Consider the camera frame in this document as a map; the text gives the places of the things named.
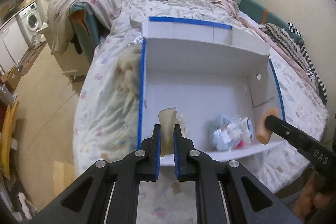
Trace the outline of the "person's right hand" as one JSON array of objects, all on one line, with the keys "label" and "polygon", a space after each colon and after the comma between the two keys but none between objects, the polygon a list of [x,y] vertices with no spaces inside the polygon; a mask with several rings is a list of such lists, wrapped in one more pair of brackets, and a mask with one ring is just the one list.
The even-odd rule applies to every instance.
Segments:
[{"label": "person's right hand", "polygon": [[314,207],[316,209],[325,209],[334,194],[335,190],[325,193],[317,191],[317,173],[315,172],[303,187],[292,212],[304,223]]}]

